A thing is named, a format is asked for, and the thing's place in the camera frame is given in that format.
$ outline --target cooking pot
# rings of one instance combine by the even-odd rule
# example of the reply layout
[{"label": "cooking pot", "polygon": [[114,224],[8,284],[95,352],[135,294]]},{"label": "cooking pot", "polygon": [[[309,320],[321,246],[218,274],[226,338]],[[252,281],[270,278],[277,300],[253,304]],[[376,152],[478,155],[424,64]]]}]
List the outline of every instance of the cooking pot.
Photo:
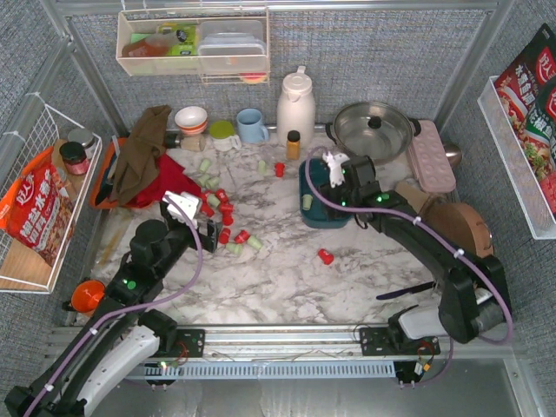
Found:
[{"label": "cooking pot", "polygon": [[382,165],[406,151],[420,125],[388,104],[369,102],[340,110],[334,123],[326,124],[326,131],[348,156],[367,155],[375,165]]}]

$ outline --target blue mug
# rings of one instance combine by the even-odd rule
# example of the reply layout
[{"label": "blue mug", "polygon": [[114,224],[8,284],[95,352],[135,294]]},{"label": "blue mug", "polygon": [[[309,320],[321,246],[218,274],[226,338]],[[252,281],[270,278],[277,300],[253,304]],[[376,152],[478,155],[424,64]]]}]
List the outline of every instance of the blue mug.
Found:
[{"label": "blue mug", "polygon": [[268,129],[262,122],[262,113],[257,109],[243,109],[237,114],[237,133],[245,143],[260,143],[268,140]]}]

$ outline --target kettle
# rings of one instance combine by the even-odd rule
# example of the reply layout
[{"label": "kettle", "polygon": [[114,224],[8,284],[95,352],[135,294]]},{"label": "kettle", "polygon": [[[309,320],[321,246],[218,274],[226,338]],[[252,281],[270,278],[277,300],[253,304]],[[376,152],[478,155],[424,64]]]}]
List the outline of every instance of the kettle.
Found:
[{"label": "kettle", "polygon": [[313,139],[315,109],[313,82],[305,74],[305,67],[300,66],[297,72],[285,76],[281,84],[276,112],[278,142],[286,146],[288,132],[297,130],[301,137],[300,145],[306,148]]}]

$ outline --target brown cloth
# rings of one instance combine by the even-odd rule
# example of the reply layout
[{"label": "brown cloth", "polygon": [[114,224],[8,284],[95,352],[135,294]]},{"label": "brown cloth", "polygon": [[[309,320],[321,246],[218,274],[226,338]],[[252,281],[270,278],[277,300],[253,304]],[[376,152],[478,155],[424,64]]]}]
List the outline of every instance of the brown cloth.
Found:
[{"label": "brown cloth", "polygon": [[128,203],[158,177],[156,159],[165,151],[162,145],[170,111],[169,106],[146,109],[123,144],[111,196],[120,205]]}]

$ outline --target pink ice tray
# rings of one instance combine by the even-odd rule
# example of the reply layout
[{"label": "pink ice tray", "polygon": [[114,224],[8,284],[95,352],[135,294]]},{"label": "pink ice tray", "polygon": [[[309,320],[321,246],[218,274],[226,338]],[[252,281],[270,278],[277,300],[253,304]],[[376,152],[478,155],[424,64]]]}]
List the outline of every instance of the pink ice tray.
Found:
[{"label": "pink ice tray", "polygon": [[409,165],[421,188],[428,193],[449,193],[455,189],[455,176],[444,152],[434,122],[419,120],[421,133],[407,149]]}]

